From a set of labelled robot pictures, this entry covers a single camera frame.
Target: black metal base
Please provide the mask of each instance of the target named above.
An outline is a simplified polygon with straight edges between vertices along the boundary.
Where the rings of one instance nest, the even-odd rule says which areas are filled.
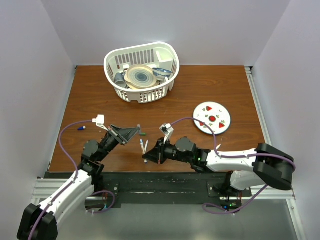
[[[44,178],[68,179],[71,175],[71,172],[47,172]],[[120,208],[121,204],[221,205],[220,197],[223,196],[210,186],[224,184],[226,175],[193,172],[103,172],[103,184],[98,185],[95,190],[113,192],[116,196],[114,208]],[[251,195],[250,190],[242,191],[243,197]]]

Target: white plate with strawberry print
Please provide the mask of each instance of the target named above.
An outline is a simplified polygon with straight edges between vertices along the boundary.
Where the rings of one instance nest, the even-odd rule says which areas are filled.
[[[224,133],[231,124],[231,116],[228,110],[219,103],[206,101],[198,105],[193,112],[193,117],[207,124],[214,134]],[[204,133],[212,135],[211,131],[198,121],[194,124]]]

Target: plate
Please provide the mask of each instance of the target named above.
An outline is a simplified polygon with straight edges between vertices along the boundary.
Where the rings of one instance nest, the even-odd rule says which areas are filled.
[[[199,104],[194,109],[193,117],[207,124],[216,135],[227,131],[231,124],[231,116],[228,110],[221,104],[213,101]],[[194,124],[202,132],[212,135],[211,131],[203,123],[194,121]]]
[[[157,78],[153,70],[143,64],[135,64],[128,68],[125,74],[126,82],[138,89],[147,89],[155,86]]]
[[[127,81],[126,75],[124,75],[124,80],[125,80],[125,83],[127,84],[127,86],[128,86],[129,88],[131,88],[132,90],[144,89],[144,88],[139,88],[139,87],[136,87],[136,86],[132,85],[132,83],[130,83],[129,81]],[[148,88],[153,88],[153,87],[158,86],[158,85],[159,85],[159,81],[157,80],[154,85],[149,86]]]

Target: cable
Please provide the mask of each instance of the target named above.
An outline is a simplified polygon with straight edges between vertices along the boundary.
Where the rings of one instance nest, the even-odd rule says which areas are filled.
[[[91,211],[92,214],[102,214],[102,213],[105,213],[105,212],[109,211],[109,210],[113,207],[113,205],[115,204],[115,202],[116,202],[116,196],[115,196],[115,194],[114,194],[112,191],[107,191],[107,190],[97,191],[97,192],[93,193],[91,196],[95,196],[95,195],[103,194],[103,193],[107,193],[107,194],[110,194],[110,195],[112,196],[112,203],[110,204],[109,207],[107,207],[107,208],[105,208],[105,209],[103,209],[103,210],[101,210],[101,211],[94,211],[94,210]]]
[[[105,194],[102,195],[102,201],[103,201],[103,203],[104,203],[105,205],[107,205],[107,201],[108,201],[108,194],[107,194],[107,193],[105,193]]]
[[[77,122],[74,122],[74,123],[71,123],[69,124],[68,126],[66,126],[59,134],[59,137],[58,137],[58,141],[59,141],[59,145],[60,145],[60,148],[62,149],[62,151],[67,155],[67,157],[71,160],[71,162],[73,163],[74,165],[74,168],[75,168],[75,175],[74,175],[74,179],[73,181],[75,181],[78,177],[78,166],[76,164],[76,162],[73,160],[73,158],[69,155],[69,153],[65,150],[65,148],[62,146],[62,143],[61,143],[61,136],[62,134],[64,133],[64,131],[73,126],[73,125],[76,125],[76,124],[82,124],[82,123],[89,123],[89,122],[92,122],[92,120],[85,120],[85,121],[77,121]],[[61,189],[61,191],[59,191],[51,200],[51,204],[65,191],[67,190],[74,182],[71,181],[68,185],[66,185],[63,189]],[[39,217],[37,218],[37,220],[35,221],[31,231],[30,231],[30,234],[29,234],[29,237],[28,237],[28,240],[32,240],[32,236],[40,222],[40,220],[42,219],[42,217],[44,216],[44,214],[47,212],[48,208],[50,208],[50,204],[48,204],[43,210],[42,212],[40,213]]]
[[[226,214],[234,214],[238,211],[240,211],[241,209],[245,208],[247,205],[249,205],[256,197],[258,197],[258,195],[260,193],[263,192],[263,190],[265,190],[268,187],[268,185],[264,185],[254,196],[252,196],[252,198],[250,198],[245,204],[243,204],[242,206],[238,207],[237,209],[234,209],[232,211],[226,211],[224,208],[222,208],[221,206],[215,205],[213,203],[204,203],[202,204],[202,209],[205,210],[207,213],[210,214],[215,214],[215,215],[226,215]],[[218,209],[223,210],[223,212],[216,212],[216,211],[210,211],[206,208],[206,206],[212,206],[212,207],[216,207]]]
[[[296,170],[296,165],[294,162],[292,162],[291,160],[289,160],[288,158],[286,157],[283,157],[283,156],[279,156],[279,155],[276,155],[276,154],[269,154],[269,153],[255,153],[255,154],[249,154],[248,156],[245,156],[245,155],[236,155],[236,156],[227,156],[227,155],[219,155],[218,153],[218,150],[217,150],[217,138],[216,138],[216,135],[214,133],[214,131],[203,121],[200,121],[194,117],[183,117],[181,119],[178,119],[176,121],[174,121],[173,123],[171,123],[171,126],[183,121],[183,120],[187,120],[187,119],[190,119],[190,120],[194,120],[194,121],[197,121],[199,123],[202,123],[203,125],[205,125],[209,130],[210,132],[212,133],[212,136],[213,136],[213,145],[214,145],[214,152],[215,154],[220,157],[220,158],[225,158],[225,159],[239,159],[239,158],[250,158],[250,157],[270,157],[270,158],[277,158],[277,159],[280,159],[280,160],[283,160],[283,161],[286,161],[287,163],[291,164],[291,166],[293,167],[293,172]],[[250,204],[260,193],[262,193],[263,190],[265,190],[266,188],[268,187],[268,185],[265,185],[264,187],[262,187],[250,200],[248,200],[244,205],[242,205],[241,207],[238,207],[237,209],[234,209],[232,211],[226,211],[224,208],[222,208],[221,206],[218,206],[218,205],[215,205],[213,203],[204,203],[202,204],[202,209],[205,210],[207,213],[210,213],[210,214],[216,214],[216,215],[226,215],[226,214],[234,214],[238,211],[240,211],[241,209],[245,208],[248,204]],[[216,207],[218,209],[221,209],[223,210],[224,212],[214,212],[214,211],[210,211],[206,208],[206,206],[212,206],[212,207]]]
[[[269,154],[269,153],[255,153],[255,154],[248,154],[247,156],[246,155],[236,155],[236,156],[227,156],[227,155],[219,155],[218,153],[218,150],[217,150],[217,138],[216,138],[216,135],[214,133],[214,131],[205,123],[205,122],[202,122],[196,118],[193,118],[193,117],[183,117],[177,121],[174,121],[173,123],[171,123],[171,126],[183,121],[183,120],[186,120],[186,119],[191,119],[191,120],[194,120],[194,121],[197,121],[199,123],[202,123],[204,124],[209,130],[210,132],[212,133],[213,135],[213,141],[214,141],[214,152],[215,154],[219,157],[219,158],[225,158],[225,159],[239,159],[239,158],[251,158],[251,157],[270,157],[270,158],[277,158],[277,159],[280,159],[280,160],[283,160],[283,161],[286,161],[287,163],[289,163],[292,167],[293,167],[293,172],[296,170],[296,165],[294,162],[292,162],[290,159],[284,157],[284,156],[279,156],[279,155],[276,155],[276,154]]]

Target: bowl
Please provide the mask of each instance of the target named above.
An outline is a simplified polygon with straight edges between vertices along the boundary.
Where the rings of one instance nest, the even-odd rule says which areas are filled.
[[[129,67],[124,76],[124,80],[126,83],[129,83],[138,89],[151,88],[157,82],[153,70],[143,64],[135,64]]]
[[[157,79],[164,80],[165,77],[169,78],[172,74],[172,71],[166,70],[163,68],[159,68],[159,67],[154,67],[154,68],[152,68],[152,70],[153,70],[153,75],[155,75],[157,77]]]

